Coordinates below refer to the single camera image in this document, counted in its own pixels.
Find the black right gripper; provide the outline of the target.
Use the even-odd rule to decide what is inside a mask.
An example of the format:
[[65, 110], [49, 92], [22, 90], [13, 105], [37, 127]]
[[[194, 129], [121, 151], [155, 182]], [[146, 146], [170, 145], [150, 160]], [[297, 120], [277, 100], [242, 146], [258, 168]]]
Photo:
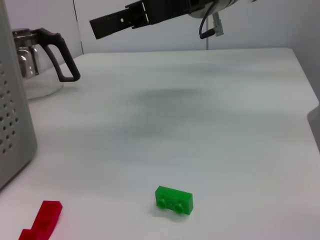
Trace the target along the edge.
[[90, 20], [89, 23], [95, 38], [99, 40], [127, 28], [136, 29], [149, 23], [155, 25], [189, 11], [188, 0], [140, 0], [127, 5], [124, 10]]

